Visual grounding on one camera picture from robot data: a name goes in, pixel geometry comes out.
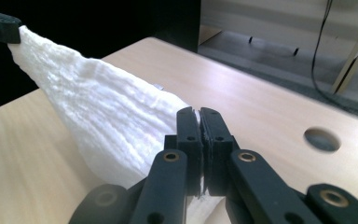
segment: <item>table surface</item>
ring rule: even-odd
[[[290,187],[328,183],[358,198],[357,117],[152,37],[103,60],[195,109],[219,111],[240,147],[261,154]],[[339,149],[312,147],[304,138],[312,127],[332,133]],[[0,107],[0,223],[67,223],[102,183],[41,90]]]

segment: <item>dark background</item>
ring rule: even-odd
[[[100,59],[149,36],[194,52],[198,47],[200,0],[0,0],[0,13],[85,57]],[[0,105],[36,89],[0,43]]]

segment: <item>cable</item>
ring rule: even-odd
[[[354,108],[350,108],[350,107],[347,107],[345,105],[342,105],[340,104],[339,102],[337,102],[336,100],[332,99],[331,97],[327,96],[326,94],[324,94],[318,87],[318,84],[316,83],[316,80],[315,80],[315,75],[314,75],[314,68],[315,68],[315,61],[316,61],[316,54],[318,52],[318,48],[319,48],[319,44],[321,42],[321,37],[322,37],[322,32],[324,30],[324,25],[327,21],[327,17],[328,17],[328,14],[330,13],[330,9],[331,9],[331,5],[333,4],[333,0],[328,0],[327,1],[327,4],[326,4],[326,9],[325,9],[325,12],[324,12],[324,19],[322,21],[322,25],[321,25],[321,30],[319,32],[319,35],[318,35],[318,41],[316,43],[316,48],[315,48],[315,51],[313,53],[313,57],[312,57],[312,66],[311,66],[311,69],[310,69],[310,75],[311,75],[311,80],[312,80],[312,84],[313,84],[313,87],[315,88],[315,90],[326,100],[328,101],[329,103],[335,105],[335,106],[338,106],[339,108],[347,111],[347,112],[350,112],[350,113],[354,113],[354,114],[358,114],[358,110],[357,109],[354,109]]]

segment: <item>white cloth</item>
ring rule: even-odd
[[[20,33],[21,43],[8,45],[14,62],[49,98],[91,171],[125,188],[146,177],[164,136],[176,133],[176,112],[188,104],[26,26]],[[188,211],[187,223],[204,223],[219,201],[193,200],[189,207],[198,212]]]

